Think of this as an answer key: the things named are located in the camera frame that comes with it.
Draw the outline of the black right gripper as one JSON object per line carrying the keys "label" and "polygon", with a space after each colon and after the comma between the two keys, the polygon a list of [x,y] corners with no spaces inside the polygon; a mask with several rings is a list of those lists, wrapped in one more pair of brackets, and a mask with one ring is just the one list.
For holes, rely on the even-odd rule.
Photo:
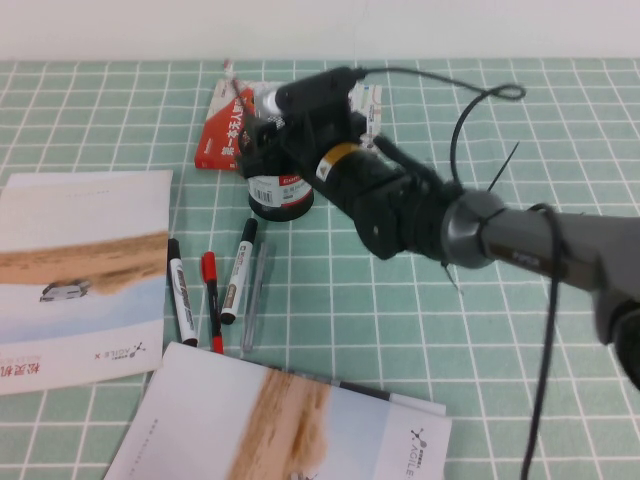
{"label": "black right gripper", "polygon": [[[320,109],[286,119],[279,132],[291,168],[344,213],[356,199],[380,185],[380,162],[361,146],[367,120],[346,109]],[[273,122],[247,117],[239,138],[240,175],[280,176],[283,154],[260,150],[273,136]]]}

